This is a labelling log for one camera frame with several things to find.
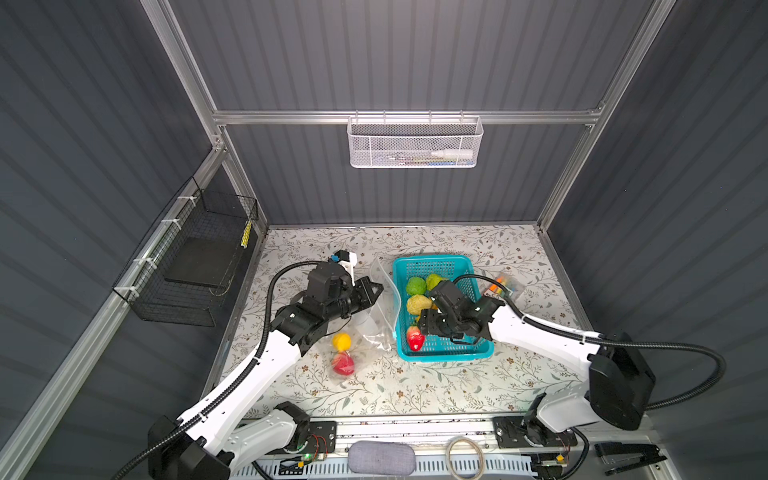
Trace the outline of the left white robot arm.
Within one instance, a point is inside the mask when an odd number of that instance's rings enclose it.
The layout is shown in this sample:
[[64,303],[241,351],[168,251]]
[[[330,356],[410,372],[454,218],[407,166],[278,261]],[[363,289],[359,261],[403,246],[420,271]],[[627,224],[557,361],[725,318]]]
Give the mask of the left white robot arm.
[[153,479],[227,479],[264,455],[303,445],[310,417],[290,402],[248,425],[241,422],[266,390],[329,334],[335,320],[373,307],[384,287],[355,275],[357,256],[339,250],[310,261],[307,287],[295,302],[272,308],[270,281],[265,325],[255,350],[194,406],[175,420],[158,419],[143,460]]

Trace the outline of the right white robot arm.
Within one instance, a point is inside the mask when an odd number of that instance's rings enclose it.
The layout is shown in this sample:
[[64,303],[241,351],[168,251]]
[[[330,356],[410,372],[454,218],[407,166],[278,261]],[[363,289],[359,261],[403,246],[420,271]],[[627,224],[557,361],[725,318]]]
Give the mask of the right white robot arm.
[[425,336],[454,344],[476,340],[519,347],[552,359],[579,382],[554,394],[538,394],[517,430],[533,446],[546,446],[577,427],[597,422],[625,431],[640,427],[655,376],[638,350],[602,345],[604,337],[523,313],[507,293],[471,300],[455,282],[443,280],[414,309]]

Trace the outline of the yellow lemon toy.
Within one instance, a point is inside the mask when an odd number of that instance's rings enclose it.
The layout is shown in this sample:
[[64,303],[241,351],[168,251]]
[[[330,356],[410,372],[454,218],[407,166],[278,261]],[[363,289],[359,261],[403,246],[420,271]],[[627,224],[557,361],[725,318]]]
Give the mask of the yellow lemon toy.
[[347,352],[352,346],[352,339],[347,333],[337,333],[333,336],[331,344],[337,352]]

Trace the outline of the clear zip top bag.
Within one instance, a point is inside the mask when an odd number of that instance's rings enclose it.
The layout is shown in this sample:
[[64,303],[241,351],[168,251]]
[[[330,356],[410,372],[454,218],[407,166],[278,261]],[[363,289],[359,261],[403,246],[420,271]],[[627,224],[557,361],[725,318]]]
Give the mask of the clear zip top bag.
[[[373,307],[353,315],[351,323],[339,332],[351,336],[352,346],[347,352],[355,361],[354,374],[396,349],[395,327],[402,304],[401,295],[381,258],[372,262],[369,278],[381,283],[384,292]],[[333,371],[332,364],[331,372],[338,379],[354,375],[338,375]]]

